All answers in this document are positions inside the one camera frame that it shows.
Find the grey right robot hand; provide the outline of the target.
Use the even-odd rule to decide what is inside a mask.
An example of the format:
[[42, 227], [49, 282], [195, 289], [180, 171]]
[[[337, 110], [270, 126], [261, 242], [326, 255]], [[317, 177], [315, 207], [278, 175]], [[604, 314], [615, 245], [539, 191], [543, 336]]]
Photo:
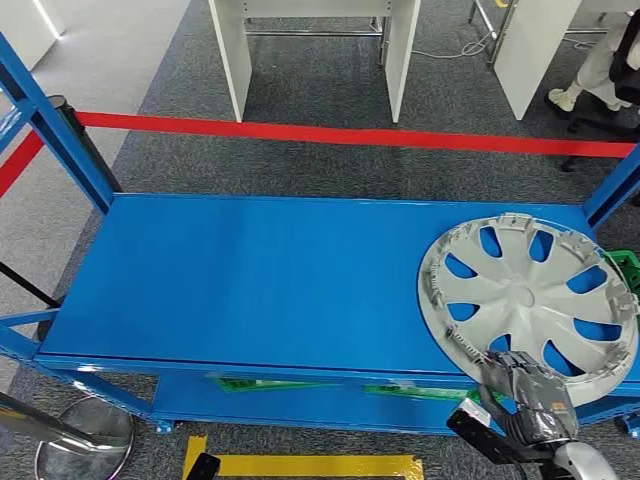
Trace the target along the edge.
[[565, 381], [524, 351], [488, 351], [478, 396], [508, 437], [525, 446], [572, 441], [579, 425]]

